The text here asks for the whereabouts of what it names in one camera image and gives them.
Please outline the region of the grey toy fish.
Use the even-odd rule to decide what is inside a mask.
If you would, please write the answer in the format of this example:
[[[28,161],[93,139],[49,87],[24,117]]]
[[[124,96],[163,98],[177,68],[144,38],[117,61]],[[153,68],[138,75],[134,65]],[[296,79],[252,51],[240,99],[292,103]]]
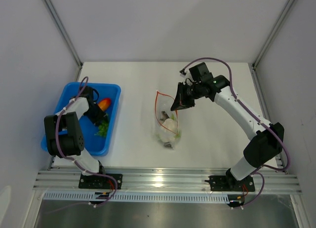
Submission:
[[[169,118],[170,118],[169,115],[165,111],[161,111],[161,115],[159,119],[161,122],[165,122]]]

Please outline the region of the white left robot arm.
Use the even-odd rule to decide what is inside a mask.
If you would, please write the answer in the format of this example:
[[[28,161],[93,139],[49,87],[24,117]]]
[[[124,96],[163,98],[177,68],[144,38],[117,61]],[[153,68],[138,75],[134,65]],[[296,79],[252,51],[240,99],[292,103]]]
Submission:
[[[90,183],[95,188],[103,188],[107,183],[102,163],[92,157],[85,148],[84,136],[79,120],[86,116],[92,125],[100,126],[108,122],[108,114],[102,110],[92,87],[80,87],[77,96],[58,113],[44,118],[47,150],[50,155],[72,162],[84,176],[90,176]]]

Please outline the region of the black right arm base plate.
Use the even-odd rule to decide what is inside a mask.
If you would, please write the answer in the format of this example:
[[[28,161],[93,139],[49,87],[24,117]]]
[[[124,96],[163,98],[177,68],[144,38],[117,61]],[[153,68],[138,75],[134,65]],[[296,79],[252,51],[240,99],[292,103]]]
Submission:
[[[209,176],[205,182],[210,185],[211,191],[255,192],[255,185],[251,176],[238,181],[234,177],[213,175]]]

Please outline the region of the clear orange-zipper zip bag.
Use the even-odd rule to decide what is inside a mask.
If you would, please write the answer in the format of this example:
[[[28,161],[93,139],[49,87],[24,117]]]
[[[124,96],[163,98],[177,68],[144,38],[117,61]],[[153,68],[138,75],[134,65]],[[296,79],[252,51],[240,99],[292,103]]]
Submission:
[[[154,103],[153,135],[160,146],[173,150],[181,139],[178,111],[172,111],[174,98],[156,91]]]

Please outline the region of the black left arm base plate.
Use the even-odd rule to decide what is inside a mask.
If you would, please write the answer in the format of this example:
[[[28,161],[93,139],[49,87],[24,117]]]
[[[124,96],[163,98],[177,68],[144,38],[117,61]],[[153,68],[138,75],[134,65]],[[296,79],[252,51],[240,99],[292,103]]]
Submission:
[[[123,174],[107,174],[108,176],[113,177],[118,186],[117,189],[121,189],[122,185],[122,179]],[[95,175],[89,175],[89,176],[80,176],[79,180],[79,189],[92,189],[92,190],[114,190],[115,189],[115,183],[112,179],[106,178],[106,177],[100,177]]]

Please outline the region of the white green toy cauliflower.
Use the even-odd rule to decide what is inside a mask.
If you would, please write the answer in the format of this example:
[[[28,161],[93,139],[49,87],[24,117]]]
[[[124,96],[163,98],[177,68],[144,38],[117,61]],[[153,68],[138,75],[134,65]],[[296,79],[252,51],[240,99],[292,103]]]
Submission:
[[[165,122],[160,122],[158,138],[164,144],[173,144],[181,138],[181,131],[178,129],[178,121],[171,115]]]

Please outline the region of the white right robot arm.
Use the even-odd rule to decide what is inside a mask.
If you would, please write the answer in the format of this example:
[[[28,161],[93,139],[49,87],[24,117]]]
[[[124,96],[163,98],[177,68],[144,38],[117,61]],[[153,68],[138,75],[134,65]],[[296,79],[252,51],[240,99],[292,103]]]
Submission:
[[[189,70],[182,69],[180,74],[185,79],[177,85],[171,111],[194,107],[197,99],[208,98],[223,108],[249,139],[243,157],[226,172],[226,186],[237,190],[243,185],[244,178],[281,153],[284,128],[280,123],[272,124],[256,114],[236,94],[231,78],[214,76],[204,62]]]

